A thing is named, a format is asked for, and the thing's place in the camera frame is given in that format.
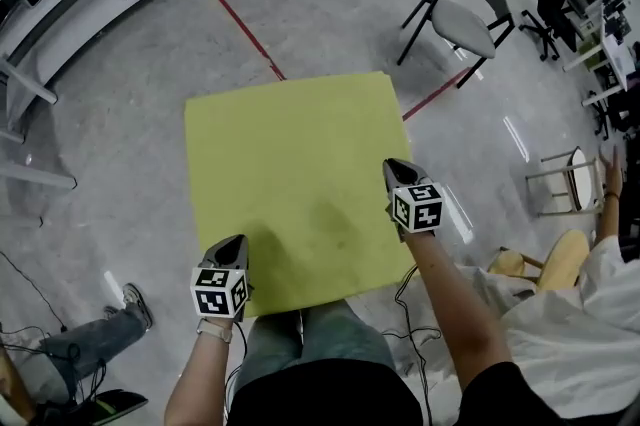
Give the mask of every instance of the black shirt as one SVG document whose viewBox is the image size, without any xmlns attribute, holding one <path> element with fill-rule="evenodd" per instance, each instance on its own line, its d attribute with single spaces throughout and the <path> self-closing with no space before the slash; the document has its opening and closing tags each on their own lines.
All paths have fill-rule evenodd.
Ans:
<svg viewBox="0 0 640 426">
<path fill-rule="evenodd" d="M 245 424 L 423 424 L 420 404 L 381 364 L 328 359 L 259 378 L 240 389 L 229 426 Z M 527 385 L 518 366 L 496 364 L 462 395 L 459 426 L 565 424 Z"/>
</svg>

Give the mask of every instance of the jeans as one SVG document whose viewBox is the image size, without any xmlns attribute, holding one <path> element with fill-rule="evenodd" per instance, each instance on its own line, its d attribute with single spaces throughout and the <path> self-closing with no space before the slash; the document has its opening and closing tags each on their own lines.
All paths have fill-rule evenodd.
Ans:
<svg viewBox="0 0 640 426">
<path fill-rule="evenodd" d="M 304 342 L 297 330 L 300 317 Z M 235 390 L 282 369 L 330 358 L 375 362 L 395 371 L 384 337 L 341 300 L 258 318 L 249 334 Z"/>
<path fill-rule="evenodd" d="M 146 323 L 140 308 L 135 304 L 127 304 L 126 308 L 119 310 L 110 319 L 92 321 L 44 339 L 40 342 L 40 349 L 57 357 L 75 356 L 79 353 L 73 363 L 49 357 L 64 379 L 69 396 L 73 397 L 77 384 L 95 372 L 100 360 L 109 362 L 140 339 L 145 331 Z"/>
</svg>

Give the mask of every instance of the yellow-green cloth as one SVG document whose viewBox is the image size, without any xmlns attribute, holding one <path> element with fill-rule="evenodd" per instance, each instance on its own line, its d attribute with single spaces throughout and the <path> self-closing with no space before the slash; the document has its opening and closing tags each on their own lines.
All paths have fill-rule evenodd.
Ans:
<svg viewBox="0 0 640 426">
<path fill-rule="evenodd" d="M 409 159 L 391 80 L 328 76 L 190 99 L 191 200 L 201 254 L 249 238 L 246 315 L 338 300 L 411 266 L 385 213 L 382 162 Z"/>
</svg>

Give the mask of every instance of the chair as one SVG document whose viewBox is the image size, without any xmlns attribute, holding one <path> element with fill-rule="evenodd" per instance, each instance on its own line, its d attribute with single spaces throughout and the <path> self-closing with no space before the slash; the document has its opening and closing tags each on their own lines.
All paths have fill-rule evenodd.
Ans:
<svg viewBox="0 0 640 426">
<path fill-rule="evenodd" d="M 463 49 L 467 49 L 481 57 L 469 72 L 467 72 L 467 74 L 465 74 L 465 76 L 458 82 L 458 88 L 460 88 L 475 73 L 475 71 L 478 70 L 487 58 L 495 57 L 496 48 L 515 27 L 513 17 L 511 16 L 509 6 L 507 5 L 507 0 L 485 1 L 489 3 L 497 17 L 497 20 L 489 24 L 489 26 L 485 25 L 482 19 L 480 19 L 476 14 L 453 1 L 421 0 L 420 3 L 418 3 L 418 6 L 416 6 L 413 12 L 411 12 L 411 15 L 409 15 L 407 20 L 402 24 L 402 28 L 406 28 L 420 9 L 426 3 L 429 3 L 429 7 L 418 24 L 416 31 L 414 31 L 409 43 L 404 48 L 402 55 L 400 55 L 400 58 L 398 59 L 398 65 L 402 64 L 409 53 L 409 49 L 411 49 L 411 46 L 418 37 L 420 30 L 422 30 L 425 22 L 429 20 L 438 35 L 455 44 L 454 50 L 462 47 Z M 494 42 L 491 37 L 491 30 L 505 23 L 507 23 L 507 28 Z"/>
<path fill-rule="evenodd" d="M 544 263 L 505 247 L 489 267 L 489 273 L 524 278 L 534 282 L 538 291 L 557 291 L 575 287 L 580 268 L 589 256 L 587 237 L 579 230 L 565 232 L 549 252 Z M 540 270 L 538 277 L 525 275 L 526 265 Z"/>
<path fill-rule="evenodd" d="M 538 0 L 538 15 L 546 26 L 542 26 L 542 24 L 538 22 L 538 19 L 531 15 L 528 10 L 522 12 L 522 16 L 531 19 L 534 25 L 521 24 L 519 29 L 520 31 L 531 31 L 542 39 L 543 54 L 540 55 L 541 61 L 545 61 L 549 57 L 549 48 L 554 52 L 551 56 L 552 60 L 560 58 L 554 38 L 560 37 L 572 52 L 575 53 L 578 50 L 576 45 L 576 34 L 578 34 L 578 32 L 566 15 L 571 12 L 573 8 L 570 6 L 565 7 L 564 4 L 566 1 L 567 0 Z"/>
<path fill-rule="evenodd" d="M 553 213 L 539 212 L 538 216 L 565 216 L 580 214 L 598 214 L 602 210 L 604 194 L 602 192 L 602 181 L 598 171 L 598 158 L 587 161 L 580 147 L 569 152 L 563 152 L 557 156 L 543 158 L 540 162 L 552 161 L 554 159 L 565 159 L 564 167 L 548 172 L 527 175 L 526 180 L 546 177 L 548 175 L 562 174 L 566 186 L 566 192 L 553 193 L 553 198 L 567 197 L 570 203 L 568 211 L 558 211 Z M 595 204 L 592 206 L 592 198 L 595 191 Z"/>
</svg>

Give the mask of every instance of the gray chair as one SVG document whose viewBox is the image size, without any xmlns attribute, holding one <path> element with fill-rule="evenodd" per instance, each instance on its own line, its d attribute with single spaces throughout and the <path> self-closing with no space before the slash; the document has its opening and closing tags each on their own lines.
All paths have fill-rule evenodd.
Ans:
<svg viewBox="0 0 640 426">
<path fill-rule="evenodd" d="M 496 48 L 507 38 L 507 35 L 509 35 L 515 27 L 513 17 L 507 5 L 507 0 L 485 1 L 489 3 L 497 18 L 497 20 L 489 24 L 489 26 L 472 11 L 453 1 L 421 0 L 407 20 L 404 21 L 402 25 L 403 29 L 407 27 L 411 19 L 415 17 L 426 3 L 429 3 L 429 7 L 422 17 L 420 24 L 418 24 L 416 31 L 411 36 L 407 47 L 404 48 L 402 55 L 398 59 L 398 65 L 402 64 L 409 49 L 411 49 L 411 46 L 418 37 L 420 30 L 422 30 L 425 22 L 429 20 L 438 35 L 455 44 L 454 50 L 462 47 L 480 56 L 476 64 L 458 82 L 458 88 L 460 88 L 487 58 L 495 58 Z M 507 28 L 500 34 L 498 39 L 494 41 L 491 36 L 491 30 L 505 23 L 507 24 Z"/>
</svg>

